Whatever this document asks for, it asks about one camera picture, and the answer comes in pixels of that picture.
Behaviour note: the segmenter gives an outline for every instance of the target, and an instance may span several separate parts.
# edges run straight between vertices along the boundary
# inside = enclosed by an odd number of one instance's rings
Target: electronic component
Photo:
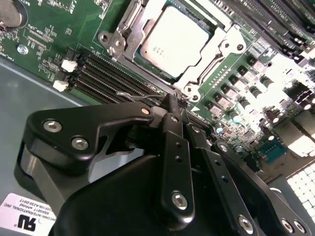
[[[315,143],[304,135],[290,119],[284,119],[275,126],[274,130],[285,145],[299,156],[305,157],[314,152]]]
[[[229,98],[231,98],[232,100],[235,100],[239,97],[239,94],[235,90],[230,88],[230,86],[228,86],[228,85],[223,85],[221,87],[221,89],[222,89],[223,93],[226,96],[228,96]]]
[[[219,122],[215,123],[215,132],[217,134],[222,134],[223,133],[223,128],[222,128],[221,123],[219,123]]]
[[[287,153],[288,148],[284,147],[279,140],[274,139],[261,146],[258,151],[267,157],[265,160],[267,164],[272,164],[279,157]]]
[[[279,121],[279,118],[277,117],[277,115],[273,111],[270,111],[270,110],[266,111],[266,117],[273,124]]]
[[[236,147],[234,148],[234,150],[235,150],[237,153],[243,152],[242,146],[236,146]]]
[[[254,140],[254,141],[251,141],[251,142],[250,142],[250,146],[251,146],[252,148],[257,147],[258,145],[259,145],[259,142],[258,142],[257,140]]]
[[[275,136],[266,126],[262,126],[261,131],[263,132],[263,134],[267,137],[269,141],[274,140]]]
[[[250,129],[249,131],[247,131],[246,133],[244,133],[244,136],[245,136],[246,138],[250,138],[250,137],[252,137],[254,134],[255,134],[254,131]]]
[[[237,112],[231,112],[229,115],[230,115],[232,121],[236,124],[238,124],[242,121],[241,116]]]
[[[188,66],[198,63],[200,51],[208,39],[209,35],[196,22],[169,6],[142,45],[140,54],[176,78]]]
[[[290,89],[287,89],[285,92],[304,110],[311,108],[311,103],[313,103],[314,100],[314,92],[301,82],[296,81],[293,86]]]
[[[260,99],[260,98],[262,97],[262,95],[263,95],[262,91],[260,91],[260,90],[257,89],[257,88],[253,88],[253,89],[251,90],[251,92],[252,92],[252,95],[253,95],[256,99]]]
[[[252,107],[252,105],[251,105],[251,103],[249,101],[244,100],[244,101],[241,101],[240,103],[241,103],[241,106],[244,108],[244,110],[246,112],[249,113],[249,112],[251,112],[253,110],[253,107]]]
[[[64,59],[61,63],[61,68],[70,73],[73,72],[77,68],[77,66],[78,63],[72,60]]]
[[[303,111],[294,120],[303,129],[303,133],[315,139],[315,117],[309,111]]]
[[[275,83],[267,78],[267,77],[264,77],[261,79],[261,83],[267,88],[267,89],[270,89],[273,85],[275,85]]]
[[[208,108],[209,112],[211,112],[212,114],[214,114],[216,116],[219,116],[222,112],[222,110],[213,103],[208,104],[207,108]]]
[[[265,66],[254,57],[249,57],[248,64],[259,73],[261,73],[265,68]]]
[[[0,0],[0,31],[13,31],[24,27],[28,13],[19,0]]]
[[[69,86],[68,82],[55,80],[53,84],[53,88],[57,89],[59,92],[63,92],[67,89]]]
[[[303,107],[304,110],[309,110],[312,107],[312,105],[307,100],[301,101],[299,105]]]
[[[229,78],[229,81],[231,82],[231,84],[233,84],[233,86],[235,88],[237,88],[239,91],[243,91],[246,89],[247,85],[241,81],[239,78],[237,78],[236,76],[231,76]]]
[[[257,82],[258,81],[258,78],[244,66],[240,66],[238,68],[238,72],[249,82]]]
[[[310,94],[307,98],[307,101],[312,104],[315,104],[315,94],[314,93]]]
[[[220,94],[216,94],[215,101],[222,106],[224,109],[231,106],[231,102],[229,102],[225,97]]]

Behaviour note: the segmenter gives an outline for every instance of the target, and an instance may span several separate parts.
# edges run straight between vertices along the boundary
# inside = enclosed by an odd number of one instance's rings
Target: silver screw
[[[150,114],[150,111],[147,110],[147,109],[145,109],[145,108],[142,108],[141,111],[142,111],[142,113],[145,114],[145,115]]]
[[[196,133],[199,133],[200,130],[196,127],[196,126],[193,126],[192,129],[196,132]]]
[[[251,222],[245,216],[239,215],[238,223],[249,235],[252,235],[254,233],[254,228],[252,227]]]
[[[294,221],[294,224],[295,224],[295,226],[302,232],[302,233],[306,233],[306,231],[305,231],[305,229],[304,229],[304,227],[301,225],[301,223],[300,222],[298,222],[298,221]]]
[[[171,116],[171,119],[172,119],[174,122],[178,122],[178,119],[177,119],[175,116]]]
[[[221,149],[222,151],[224,151],[224,152],[227,152],[226,147],[225,147],[225,146],[223,146],[223,145],[220,145],[220,149]]]
[[[44,122],[44,129],[46,129],[49,132],[57,133],[63,129],[62,125],[55,120],[48,120]]]
[[[77,150],[85,150],[89,147],[88,141],[83,138],[75,138],[71,141],[71,144]]]
[[[172,194],[172,202],[180,210],[185,210],[188,207],[186,198],[180,193]]]
[[[290,225],[289,222],[287,222],[286,220],[282,220],[281,221],[282,225],[285,227],[285,229],[289,232],[289,233],[293,233],[293,228],[292,226]]]
[[[22,55],[26,55],[27,53],[29,53],[29,49],[27,48],[27,46],[20,44],[17,48],[18,52]]]

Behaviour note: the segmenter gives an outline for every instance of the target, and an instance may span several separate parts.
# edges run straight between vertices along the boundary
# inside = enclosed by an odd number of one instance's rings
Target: black plastic part
[[[217,152],[229,170],[246,206],[250,209],[252,218],[258,219],[260,228],[266,235],[277,236],[311,236],[310,230],[303,220],[291,210],[270,188],[262,181],[241,159],[237,159],[234,151],[222,142],[212,145],[212,150]],[[289,234],[283,227],[285,219],[294,226],[294,221],[300,222],[306,229],[302,233],[297,228]]]
[[[191,152],[196,161],[199,163],[205,178],[213,182],[216,192],[222,206],[222,215],[226,217],[227,225],[233,232],[234,236],[248,235],[239,224],[239,216],[242,215],[253,225],[253,236],[258,236],[257,228],[254,226],[249,211],[239,194],[231,175],[229,174],[221,156],[213,151],[206,142],[203,131],[196,133],[191,124],[187,125],[187,132],[191,137]]]
[[[196,216],[182,231],[156,220],[152,205],[162,159],[142,156],[72,195],[63,205],[52,236],[222,236],[225,222],[202,175],[193,173]]]
[[[40,111],[29,116],[23,142],[33,155],[68,174],[77,175],[89,168],[99,151],[99,137],[110,135],[106,143],[106,147],[109,147],[120,128],[131,124],[149,124],[153,118],[148,106],[135,102]],[[57,133],[46,131],[43,123],[48,120],[58,121],[62,130]],[[89,147],[76,150],[71,145],[76,137],[87,140]]]

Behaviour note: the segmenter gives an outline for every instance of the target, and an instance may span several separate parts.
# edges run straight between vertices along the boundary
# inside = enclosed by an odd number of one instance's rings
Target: capacitor
[[[256,99],[260,99],[262,96],[262,92],[259,89],[254,89],[252,90],[252,95],[256,98]]]
[[[235,150],[237,153],[243,152],[242,146],[236,146],[236,147],[234,148],[234,150]]]
[[[215,123],[215,131],[217,134],[223,134],[223,128],[221,123],[219,122]]]
[[[312,93],[310,96],[308,96],[307,100],[312,103],[315,104],[315,94]]]
[[[262,79],[261,83],[267,88],[270,89],[273,85],[275,85],[275,83],[269,79],[269,78],[264,78]]]
[[[244,108],[246,112],[251,112],[253,110],[251,103],[247,100],[242,101],[241,106]]]
[[[266,116],[270,122],[277,123],[279,121],[279,118],[276,116],[276,114],[273,111],[266,111]]]
[[[231,112],[230,117],[232,118],[233,122],[238,124],[242,121],[242,118],[237,112]]]
[[[303,109],[306,111],[306,110],[309,110],[312,105],[307,101],[307,100],[303,100],[301,103],[300,103],[300,106],[303,107]]]
[[[263,126],[261,130],[269,141],[274,140],[275,136],[273,135],[273,133],[271,133],[271,131],[266,126]]]

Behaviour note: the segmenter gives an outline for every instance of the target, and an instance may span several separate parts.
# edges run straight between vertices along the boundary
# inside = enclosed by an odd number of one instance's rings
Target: white label
[[[0,227],[47,236],[56,221],[49,205],[10,193],[0,206]]]

